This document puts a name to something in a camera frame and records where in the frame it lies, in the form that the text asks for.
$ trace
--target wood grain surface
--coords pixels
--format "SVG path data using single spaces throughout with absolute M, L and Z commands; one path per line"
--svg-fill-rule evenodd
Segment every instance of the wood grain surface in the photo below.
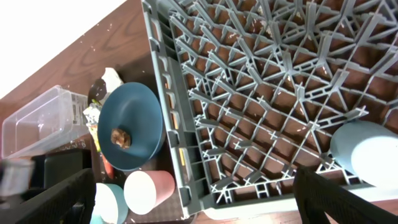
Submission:
M 1 99 L 0 122 L 54 85 L 87 95 L 95 79 L 104 73 L 105 67 L 114 67 L 125 82 L 141 82 L 155 90 L 141 1 L 126 1 Z M 398 215 L 398 200 L 375 204 Z M 201 213 L 197 223 L 301 223 L 301 220 L 298 212 L 220 221 L 210 220 Z

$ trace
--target dish rack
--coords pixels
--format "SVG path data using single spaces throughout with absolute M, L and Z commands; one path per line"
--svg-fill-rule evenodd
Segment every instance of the dish rack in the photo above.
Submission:
M 295 210 L 299 165 L 369 201 L 398 197 L 329 152 L 332 134 L 354 119 L 398 133 L 396 1 L 142 6 L 186 216 Z

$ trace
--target white cup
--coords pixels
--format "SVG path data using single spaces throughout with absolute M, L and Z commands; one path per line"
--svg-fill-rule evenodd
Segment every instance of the white cup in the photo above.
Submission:
M 145 215 L 168 199 L 174 189 L 174 178 L 166 171 L 135 171 L 124 183 L 124 199 L 132 212 Z

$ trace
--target plastic grid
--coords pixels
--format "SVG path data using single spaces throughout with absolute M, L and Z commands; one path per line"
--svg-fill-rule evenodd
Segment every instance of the plastic grid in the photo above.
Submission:
M 319 174 L 341 170 L 345 184 L 351 184 L 350 179 L 356 177 L 344 172 L 334 162 L 330 153 L 321 147 L 322 142 L 317 136 L 330 138 L 333 130 L 329 131 L 328 128 L 369 114 L 368 107 L 373 105 L 368 102 L 364 104 L 363 99 L 388 107 L 381 119 L 382 125 L 387 123 L 389 115 L 397 108 L 396 95 L 386 99 L 368 91 L 376 78 L 397 83 L 397 78 L 387 72 L 398 60 L 397 3 L 368 1 L 356 4 L 355 1 L 343 1 L 340 10 L 334 10 L 326 6 L 329 2 L 326 0 L 306 4 L 301 1 L 250 1 L 252 7 L 242 10 L 247 2 L 197 0 L 184 1 L 180 5 L 171 1 L 175 9 L 170 15 L 171 31 L 174 33 L 182 72 L 195 81 L 194 86 L 187 84 L 190 86 L 188 95 L 193 104 L 195 101 L 200 102 L 201 112 L 194 111 L 194 120 L 203 162 L 216 162 L 218 176 L 210 177 L 209 180 L 211 192 L 217 195 L 216 203 L 233 203 L 234 190 L 250 186 L 255 186 L 257 198 L 271 197 L 270 187 L 276 189 L 278 195 L 283 195 L 281 183 L 294 178 L 295 168 L 300 164 L 295 160 L 301 152 L 319 161 L 316 168 Z M 218 17 L 224 13 L 228 14 L 229 19 L 220 22 Z M 319 20 L 325 15 L 327 19 Z M 378 25 L 384 27 L 382 32 L 375 31 Z M 214 34 L 215 29 L 221 30 L 221 37 Z M 389 36 L 393 36 L 391 42 L 382 40 Z M 254 45 L 249 46 L 247 39 L 254 39 Z M 345 44 L 342 47 L 332 46 L 334 40 Z M 204 52 L 208 44 L 214 47 Z M 315 50 L 308 47 L 309 44 L 315 46 Z M 361 47 L 382 51 L 384 55 L 371 67 L 363 66 L 354 56 Z M 220 57 L 220 50 L 224 49 L 229 51 L 228 58 Z M 204 69 L 196 67 L 199 60 L 205 62 Z M 272 67 L 278 71 L 268 73 Z M 353 71 L 368 76 L 362 90 L 345 85 Z M 319 85 L 310 86 L 312 81 Z M 259 88 L 271 90 L 271 96 L 259 96 L 256 94 Z M 357 96 L 353 104 L 346 102 L 347 93 Z M 279 98 L 288 96 L 295 98 L 289 110 L 278 108 Z M 339 99 L 337 106 L 328 104 L 332 97 Z M 242 108 L 231 104 L 234 98 L 244 100 Z M 252 103 L 259 105 L 263 113 L 249 112 Z M 310 115 L 308 104 L 320 107 L 315 117 Z M 211 106 L 217 107 L 216 117 L 208 112 Z M 329 113 L 325 116 L 323 112 L 326 110 Z M 264 125 L 267 114 L 272 112 L 285 118 L 280 129 Z M 233 119 L 232 126 L 222 122 L 225 116 Z M 286 131 L 289 122 L 300 126 L 295 132 L 305 133 L 301 141 L 291 138 L 296 134 L 291 133 L 291 129 Z M 241 123 L 251 124 L 254 129 L 250 134 L 241 134 L 238 131 Z M 215 137 L 217 131 L 226 135 L 222 144 Z M 260 132 L 262 135 L 268 134 L 269 149 L 264 150 L 256 142 Z M 316 150 L 305 145 L 310 138 Z M 294 147 L 290 160 L 274 152 L 280 141 Z M 251 150 L 262 157 L 259 167 L 246 161 Z M 233 164 L 229 171 L 224 170 L 225 157 Z M 268 178 L 261 170 L 269 160 L 282 166 L 281 177 Z M 237 178 L 240 169 L 246 169 L 247 175 Z

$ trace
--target teal bowl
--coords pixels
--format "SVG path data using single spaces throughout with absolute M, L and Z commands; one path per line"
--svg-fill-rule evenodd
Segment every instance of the teal bowl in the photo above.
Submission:
M 114 128 L 130 135 L 128 149 L 111 142 Z M 159 152 L 164 140 L 162 108 L 152 90 L 141 83 L 125 83 L 110 94 L 99 115 L 98 141 L 113 167 L 122 171 L 139 168 Z

